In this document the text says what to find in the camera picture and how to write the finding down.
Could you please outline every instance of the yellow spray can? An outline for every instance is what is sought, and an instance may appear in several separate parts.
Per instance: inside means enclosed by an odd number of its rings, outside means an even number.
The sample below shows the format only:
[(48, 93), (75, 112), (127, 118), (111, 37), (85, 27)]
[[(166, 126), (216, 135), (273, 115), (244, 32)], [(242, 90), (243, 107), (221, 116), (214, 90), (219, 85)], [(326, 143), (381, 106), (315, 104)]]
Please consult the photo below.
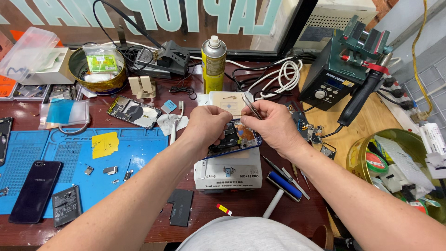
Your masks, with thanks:
[(204, 93), (223, 90), (223, 76), (226, 65), (226, 45), (219, 37), (212, 36), (201, 47), (203, 61)]

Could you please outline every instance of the yellow cable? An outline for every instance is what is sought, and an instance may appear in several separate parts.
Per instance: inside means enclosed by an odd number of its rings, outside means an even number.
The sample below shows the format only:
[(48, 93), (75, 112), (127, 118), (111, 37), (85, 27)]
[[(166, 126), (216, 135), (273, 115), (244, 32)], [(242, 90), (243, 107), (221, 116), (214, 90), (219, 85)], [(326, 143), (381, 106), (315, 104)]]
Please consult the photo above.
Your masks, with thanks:
[(421, 89), (421, 92), (423, 93), (424, 99), (426, 99), (427, 104), (429, 105), (429, 111), (427, 112), (427, 114), (429, 115), (430, 112), (432, 112), (432, 103), (429, 100), (429, 97), (427, 96), (426, 91), (423, 88), (423, 85), (421, 84), (420, 78), (418, 77), (418, 72), (417, 72), (417, 58), (415, 57), (415, 45), (417, 44), (418, 39), (420, 38), (421, 35), (421, 31), (423, 30), (424, 25), (426, 24), (426, 17), (427, 17), (427, 0), (423, 0), (424, 3), (424, 20), (423, 20), (423, 24), (421, 25), (420, 30), (418, 31), (418, 35), (415, 38), (415, 40), (413, 41), (412, 44), (412, 58), (413, 58), (413, 70), (415, 71), (415, 79), (417, 80), (418, 86)]

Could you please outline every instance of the hand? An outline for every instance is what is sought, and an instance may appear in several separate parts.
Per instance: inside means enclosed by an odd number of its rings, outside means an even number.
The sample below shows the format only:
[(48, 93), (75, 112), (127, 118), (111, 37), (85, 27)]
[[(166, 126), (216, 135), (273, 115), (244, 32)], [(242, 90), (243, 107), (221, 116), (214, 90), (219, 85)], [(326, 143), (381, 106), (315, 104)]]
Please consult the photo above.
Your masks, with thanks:
[(210, 145), (220, 144), (224, 139), (226, 123), (231, 121), (232, 114), (214, 105), (201, 105), (190, 113), (189, 123), (179, 139), (187, 139), (196, 143), (201, 157), (206, 156)]
[(296, 154), (296, 148), (309, 146), (297, 130), (286, 106), (267, 100), (256, 101), (253, 105), (263, 120), (252, 117), (249, 107), (245, 107), (242, 114), (247, 116), (242, 116), (241, 122), (257, 131), (280, 156), (289, 160)]

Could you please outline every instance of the white cap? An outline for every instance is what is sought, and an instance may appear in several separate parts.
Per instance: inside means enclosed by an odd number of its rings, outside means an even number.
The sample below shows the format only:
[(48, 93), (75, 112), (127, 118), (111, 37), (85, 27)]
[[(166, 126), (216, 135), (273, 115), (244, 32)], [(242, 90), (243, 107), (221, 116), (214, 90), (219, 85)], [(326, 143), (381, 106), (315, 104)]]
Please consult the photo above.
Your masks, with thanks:
[(211, 39), (209, 40), (209, 45), (211, 47), (218, 47), (220, 46), (220, 41), (218, 36), (211, 36)]

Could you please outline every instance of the red clamp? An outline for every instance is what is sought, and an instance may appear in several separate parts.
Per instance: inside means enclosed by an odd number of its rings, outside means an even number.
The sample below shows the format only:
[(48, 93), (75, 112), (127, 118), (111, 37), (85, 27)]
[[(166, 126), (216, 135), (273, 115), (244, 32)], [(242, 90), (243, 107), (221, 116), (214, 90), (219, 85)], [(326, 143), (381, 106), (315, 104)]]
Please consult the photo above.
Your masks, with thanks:
[(368, 63), (368, 62), (364, 62), (363, 66), (366, 67), (366, 68), (375, 70), (375, 71), (382, 72), (382, 73), (384, 73), (386, 75), (390, 75), (389, 69), (387, 69), (384, 66), (377, 65), (377, 64), (374, 64), (374, 63)]

